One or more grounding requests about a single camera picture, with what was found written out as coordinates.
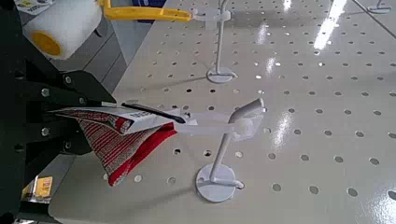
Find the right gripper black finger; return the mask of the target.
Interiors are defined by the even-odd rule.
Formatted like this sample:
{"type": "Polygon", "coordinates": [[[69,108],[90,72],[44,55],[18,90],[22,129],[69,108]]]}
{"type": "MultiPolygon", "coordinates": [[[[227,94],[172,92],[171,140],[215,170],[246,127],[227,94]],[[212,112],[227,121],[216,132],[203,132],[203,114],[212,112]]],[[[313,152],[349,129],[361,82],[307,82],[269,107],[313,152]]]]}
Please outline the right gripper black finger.
{"type": "Polygon", "coordinates": [[[93,74],[62,73],[29,43],[11,0],[1,0],[1,100],[12,111],[33,101],[59,108],[116,102],[93,74]]]}
{"type": "Polygon", "coordinates": [[[57,156],[92,151],[74,119],[45,122],[1,120],[1,224],[12,224],[23,210],[22,190],[57,156]]]}

